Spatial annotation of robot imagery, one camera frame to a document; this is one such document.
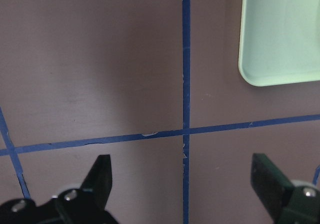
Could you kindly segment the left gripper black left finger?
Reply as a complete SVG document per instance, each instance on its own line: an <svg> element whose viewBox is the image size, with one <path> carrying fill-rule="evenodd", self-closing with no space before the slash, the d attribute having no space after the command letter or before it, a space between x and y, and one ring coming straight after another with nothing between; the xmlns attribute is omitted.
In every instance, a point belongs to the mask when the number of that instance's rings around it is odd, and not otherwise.
<svg viewBox="0 0 320 224"><path fill-rule="evenodd" d="M82 182L80 189L93 195L100 210L104 210L112 189L112 164L109 154L99 155Z"/></svg>

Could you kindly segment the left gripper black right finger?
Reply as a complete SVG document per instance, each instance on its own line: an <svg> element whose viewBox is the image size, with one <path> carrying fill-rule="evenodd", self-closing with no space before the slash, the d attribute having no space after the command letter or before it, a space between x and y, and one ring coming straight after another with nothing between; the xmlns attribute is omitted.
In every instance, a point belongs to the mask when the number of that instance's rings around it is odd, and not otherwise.
<svg viewBox="0 0 320 224"><path fill-rule="evenodd" d="M295 189L293 183L263 153L254 153L250 183L268 213L281 213Z"/></svg>

